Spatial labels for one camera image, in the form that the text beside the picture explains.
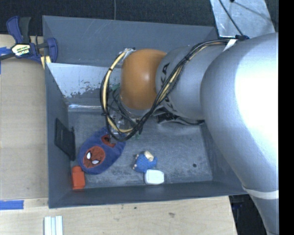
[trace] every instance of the blue toy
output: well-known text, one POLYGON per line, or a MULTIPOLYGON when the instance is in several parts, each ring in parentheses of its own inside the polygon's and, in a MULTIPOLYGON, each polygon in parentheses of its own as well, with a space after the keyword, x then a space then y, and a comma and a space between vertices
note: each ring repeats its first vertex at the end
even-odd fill
POLYGON ((133 170, 146 173, 148 169, 156 166, 157 161, 157 157, 154 157, 149 151, 145 151, 142 154, 136 155, 136 163, 133 166, 133 170))
POLYGON ((124 147, 125 142, 110 143, 108 130, 103 127, 81 146, 78 163, 86 173, 100 174, 119 158, 124 147))

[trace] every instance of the white block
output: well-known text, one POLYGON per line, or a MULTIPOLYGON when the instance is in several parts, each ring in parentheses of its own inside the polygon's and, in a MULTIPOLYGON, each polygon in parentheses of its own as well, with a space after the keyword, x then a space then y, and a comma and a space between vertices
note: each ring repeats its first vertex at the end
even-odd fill
POLYGON ((45 217, 44 235, 63 235, 62 216, 45 217))
POLYGON ((165 181, 165 175, 159 170, 147 170, 145 173, 145 182, 148 185, 159 185, 165 181))

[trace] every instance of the wooden table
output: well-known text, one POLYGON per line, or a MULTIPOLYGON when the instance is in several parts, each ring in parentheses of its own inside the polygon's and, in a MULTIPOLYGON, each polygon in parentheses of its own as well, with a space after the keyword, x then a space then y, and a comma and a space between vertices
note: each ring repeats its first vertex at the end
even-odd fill
MULTIPOLYGON (((11 47, 14 44, 14 40, 9 35, 0 35, 0 47, 11 47)), ((5 73, 5 67, 12 65, 15 70, 22 71, 24 67, 30 69, 28 66, 33 66, 33 69, 37 69, 37 64, 28 60, 9 60, 2 62, 2 74, 0 80, 5 73)), ((16 83, 13 85, 13 89, 19 92, 20 97, 26 96, 22 92, 32 91, 32 93, 26 93, 27 96, 33 96, 33 93, 37 93, 36 90, 31 90, 30 87, 26 87, 19 79, 16 79, 16 83)), ((9 94, 5 94, 4 98, 7 100, 9 94)), ((14 107, 24 107, 29 112, 34 107, 33 104, 26 104, 5 107, 9 111, 18 111, 14 107)), ((0 114, 4 114, 0 119, 7 118, 8 114, 6 110, 0 111, 0 114)), ((26 116, 26 123, 21 125, 22 128, 26 128, 27 124, 32 124, 35 116, 31 113, 26 116)), ((8 118, 15 123, 16 116, 14 113, 10 113, 8 118)), ((13 128, 19 128, 19 125, 11 125, 10 134, 13 133, 13 128)), ((18 142, 17 134, 19 130, 15 130, 15 136, 9 136, 11 143, 18 142)), ((15 158, 11 158, 12 161, 24 161, 28 157, 28 153, 15 152, 15 158)), ((135 235, 236 235, 235 224, 233 215, 229 203, 228 197, 215 197, 205 199, 191 199, 191 200, 179 200, 168 202, 156 202, 156 203, 140 203, 140 204, 124 204, 124 205, 106 205, 95 207, 78 207, 78 208, 63 208, 63 209, 49 209, 48 208, 48 196, 46 196, 46 189, 42 187, 37 181, 37 175, 33 173, 30 166, 15 166, 14 174, 16 176, 13 184, 5 185, 4 191, 10 191, 6 193, 18 194, 18 189, 25 187, 23 184, 31 182, 28 189, 29 198, 24 200, 24 209, 18 211, 0 211, 0 235, 36 235, 43 234, 43 220, 45 216, 63 216, 63 227, 65 235, 83 235, 83 234, 135 234, 135 235)), ((38 177, 45 178, 47 172, 42 171, 38 177)), ((11 174, 2 168, 0 165, 0 181, 4 181, 4 178, 11 177, 11 174)))

